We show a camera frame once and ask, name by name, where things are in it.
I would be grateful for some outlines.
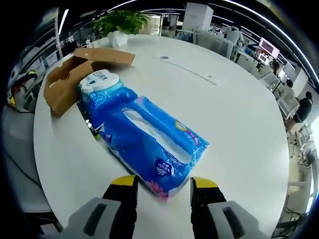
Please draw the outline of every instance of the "computer monitor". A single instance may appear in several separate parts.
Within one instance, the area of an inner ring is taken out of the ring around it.
[[[266,56],[264,56],[262,53],[259,54],[258,59],[259,59],[262,63],[264,63],[266,66],[269,65],[270,60],[269,60]]]
[[[259,46],[267,51],[270,55],[272,55],[275,59],[278,57],[279,49],[274,47],[273,44],[271,44],[263,37],[260,39]]]

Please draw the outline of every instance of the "open cardboard box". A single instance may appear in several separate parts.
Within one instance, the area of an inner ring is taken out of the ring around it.
[[[135,55],[112,48],[78,48],[62,66],[46,79],[43,96],[57,117],[61,117],[78,100],[77,85],[94,71],[114,65],[130,66]]]

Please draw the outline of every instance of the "person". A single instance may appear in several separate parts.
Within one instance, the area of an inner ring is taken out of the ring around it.
[[[216,35],[217,35],[218,37],[220,37],[220,38],[224,38],[224,36],[225,36],[222,31],[216,32]]]
[[[313,104],[313,96],[311,92],[307,91],[306,97],[301,99],[299,101],[299,104],[300,106],[296,114],[286,122],[288,130],[291,130],[295,126],[295,124],[304,122],[309,115]]]
[[[261,79],[264,76],[268,75],[269,73],[274,73],[275,76],[278,77],[278,70],[280,68],[280,65],[277,61],[270,62],[269,66],[263,66],[260,71],[257,72],[257,70],[253,73],[253,75],[257,79]]]
[[[239,31],[239,28],[236,26],[232,26],[231,30],[228,30],[225,34],[225,38],[234,43],[234,46],[241,46],[244,43],[243,34]]]
[[[226,38],[226,35],[231,31],[231,28],[229,26],[222,26],[221,31],[224,33],[224,38]]]
[[[293,86],[294,83],[291,80],[287,80],[286,84],[281,89],[279,89],[280,96],[286,95],[288,92],[292,92],[295,95],[295,92],[292,89]]]
[[[280,68],[280,65],[277,61],[272,61],[270,64],[269,64],[270,68],[273,70],[273,73],[275,76],[278,75],[278,70]]]

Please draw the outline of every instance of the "tissue package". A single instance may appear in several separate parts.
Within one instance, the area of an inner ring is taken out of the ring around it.
[[[100,136],[162,198],[174,194],[209,145],[146,97],[105,117]]]
[[[99,70],[85,77],[79,84],[82,101],[90,113],[93,128],[104,122],[105,112],[111,113],[135,100],[137,94],[126,88],[117,74]]]

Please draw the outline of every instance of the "office chair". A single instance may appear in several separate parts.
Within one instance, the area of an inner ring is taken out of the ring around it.
[[[236,59],[236,64],[244,68],[246,71],[251,72],[254,67],[254,58],[247,54],[239,54],[239,58]]]
[[[266,76],[260,79],[260,82],[266,86],[268,89],[272,89],[275,83],[279,83],[280,80],[274,75],[274,73],[268,73]]]
[[[277,103],[285,117],[285,120],[294,115],[299,108],[299,102],[297,101],[295,94],[293,94],[292,91],[287,91],[285,95],[282,95],[277,100]]]

